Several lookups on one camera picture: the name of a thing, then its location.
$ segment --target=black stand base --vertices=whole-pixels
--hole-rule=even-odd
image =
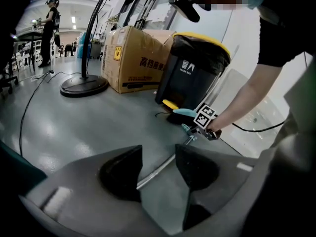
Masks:
[[[99,76],[89,75],[86,78],[75,76],[60,85],[60,93],[65,97],[86,97],[106,90],[109,83]]]

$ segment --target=black trash can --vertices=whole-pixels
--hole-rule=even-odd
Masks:
[[[194,110],[229,65],[230,53],[218,40],[176,33],[155,101]]]

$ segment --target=trash can lid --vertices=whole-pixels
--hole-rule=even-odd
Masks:
[[[222,49],[224,49],[229,57],[231,56],[231,53],[228,51],[228,49],[220,42],[218,41],[217,39],[215,38],[211,38],[209,36],[206,36],[206,35],[202,35],[202,34],[196,34],[196,33],[191,33],[191,32],[180,32],[180,33],[175,33],[172,35],[172,37],[175,37],[176,35],[182,35],[182,36],[188,36],[188,37],[194,37],[194,38],[197,38],[197,39],[202,39],[202,40],[205,40],[207,42],[210,42],[212,44],[215,44],[217,46],[220,46]]]

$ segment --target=black camera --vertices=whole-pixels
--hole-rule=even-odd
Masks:
[[[199,4],[198,0],[169,0],[169,3],[176,8],[185,18],[191,20],[192,22],[198,22],[200,19],[199,14],[193,8],[193,4]],[[210,11],[210,4],[199,4],[204,10]]]

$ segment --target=person's arm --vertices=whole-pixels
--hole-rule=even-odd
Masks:
[[[51,19],[53,18],[53,15],[54,15],[54,12],[50,11],[49,15],[48,15],[48,18],[38,22],[38,25],[41,25],[41,24],[44,24],[44,23],[47,23],[47,22],[51,21]]]
[[[258,64],[231,104],[207,127],[216,132],[249,113],[268,94],[282,67]]]

